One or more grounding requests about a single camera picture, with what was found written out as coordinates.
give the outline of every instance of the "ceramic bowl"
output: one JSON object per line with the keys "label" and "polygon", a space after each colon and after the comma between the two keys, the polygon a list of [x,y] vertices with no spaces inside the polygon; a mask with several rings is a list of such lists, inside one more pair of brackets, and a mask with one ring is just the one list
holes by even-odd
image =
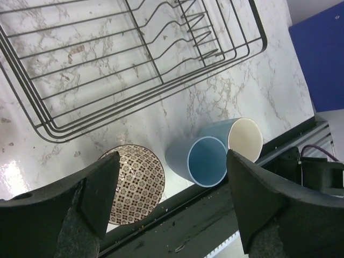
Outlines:
{"label": "ceramic bowl", "polygon": [[112,152],[119,152],[120,171],[109,223],[140,221],[161,199],[165,186],[162,164],[153,152],[139,145],[118,146],[102,157]]}

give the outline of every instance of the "countertop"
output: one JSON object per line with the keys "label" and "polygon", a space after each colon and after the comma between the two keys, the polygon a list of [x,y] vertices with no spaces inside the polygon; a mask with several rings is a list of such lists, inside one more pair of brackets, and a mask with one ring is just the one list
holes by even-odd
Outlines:
{"label": "countertop", "polygon": [[164,152],[173,141],[195,136],[212,121],[249,117],[268,142],[314,116],[288,32],[286,1],[255,2],[268,38],[265,52],[64,144],[51,144],[35,133],[1,73],[0,198],[10,199],[59,180],[118,145],[137,144],[152,150],[164,166],[163,201],[192,185],[166,165]]}

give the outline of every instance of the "blue cylindrical cup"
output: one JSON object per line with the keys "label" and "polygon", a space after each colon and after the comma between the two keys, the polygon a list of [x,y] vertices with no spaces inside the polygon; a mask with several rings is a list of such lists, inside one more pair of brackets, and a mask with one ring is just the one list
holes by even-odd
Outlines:
{"label": "blue cylindrical cup", "polygon": [[202,187],[213,187],[226,176],[226,147],[215,137],[173,143],[166,151],[167,165],[178,175]]}
{"label": "blue cylindrical cup", "polygon": [[263,137],[258,125],[249,118],[233,118],[211,123],[198,132],[199,137],[219,139],[226,149],[232,149],[255,162],[263,147]]}

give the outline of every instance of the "dish rack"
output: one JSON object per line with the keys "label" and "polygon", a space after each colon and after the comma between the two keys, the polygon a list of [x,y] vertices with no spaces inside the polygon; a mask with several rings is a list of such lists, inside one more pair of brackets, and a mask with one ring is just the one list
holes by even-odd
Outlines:
{"label": "dish rack", "polygon": [[3,1],[1,69],[36,132],[66,142],[263,52],[254,1],[233,2]]}

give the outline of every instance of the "cup rim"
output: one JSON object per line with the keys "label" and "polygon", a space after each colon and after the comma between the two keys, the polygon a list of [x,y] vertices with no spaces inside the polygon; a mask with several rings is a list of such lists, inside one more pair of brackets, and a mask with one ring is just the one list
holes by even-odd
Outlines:
{"label": "cup rim", "polygon": [[191,148],[190,148],[190,150],[189,150],[189,153],[188,153],[187,163],[188,163],[188,173],[189,173],[190,177],[192,178],[192,181],[193,181],[195,184],[199,185],[200,187],[207,187],[207,188],[209,188],[209,187],[214,187],[215,185],[219,184],[219,183],[225,178],[225,176],[227,175],[227,167],[226,167],[225,172],[224,172],[223,176],[221,177],[221,179],[220,179],[219,181],[217,181],[215,184],[209,184],[209,185],[201,184],[201,183],[199,183],[197,180],[195,180],[195,178],[194,178],[194,177],[192,176],[192,174],[191,174],[190,167],[189,167],[189,160],[190,160],[189,158],[190,158],[190,153],[191,153],[192,149],[194,148],[194,146],[195,146],[198,142],[200,142],[200,141],[202,141],[202,140],[204,140],[204,139],[207,139],[207,138],[210,138],[210,139],[213,139],[213,140],[219,142],[219,143],[223,146],[224,151],[225,151],[225,155],[227,156],[227,149],[226,149],[226,146],[225,146],[219,139],[217,139],[216,137],[213,137],[213,136],[203,136],[203,137],[198,138],[198,139],[192,144],[192,146],[191,146]]}
{"label": "cup rim", "polygon": [[255,158],[254,161],[252,161],[252,162],[256,162],[256,161],[258,160],[258,158],[259,158],[261,152],[262,152],[262,149],[263,149],[263,135],[262,135],[262,132],[261,132],[260,129],[259,129],[258,124],[257,124],[253,119],[251,119],[251,118],[248,118],[248,117],[239,117],[239,118],[236,119],[236,121],[233,123],[233,125],[232,125],[232,127],[231,127],[231,129],[230,129],[230,131],[228,132],[228,135],[227,135],[227,148],[230,149],[230,134],[231,134],[231,131],[232,131],[234,125],[235,125],[238,121],[240,121],[240,120],[248,120],[248,121],[252,122],[252,123],[255,125],[255,127],[258,129],[258,132],[259,132],[259,135],[260,135],[261,147],[260,147],[260,151],[259,151],[257,157]]}

